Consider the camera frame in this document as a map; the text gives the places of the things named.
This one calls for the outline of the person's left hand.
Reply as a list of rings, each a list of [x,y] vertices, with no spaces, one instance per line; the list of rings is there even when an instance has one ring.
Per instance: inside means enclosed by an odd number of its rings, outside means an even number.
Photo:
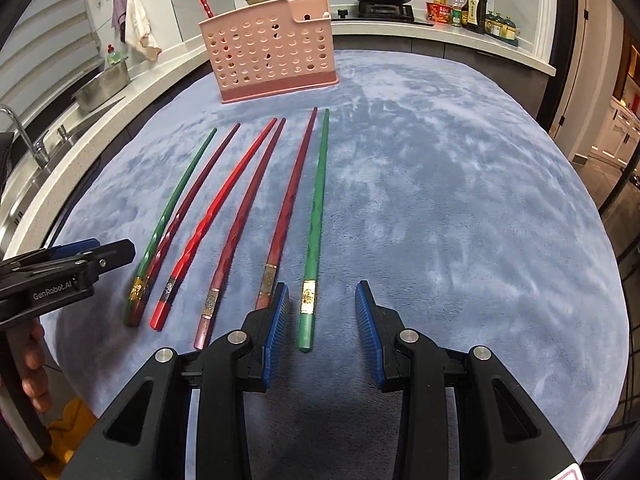
[[[8,341],[17,366],[21,390],[39,418],[52,408],[52,396],[43,351],[44,329],[39,318],[9,330]]]

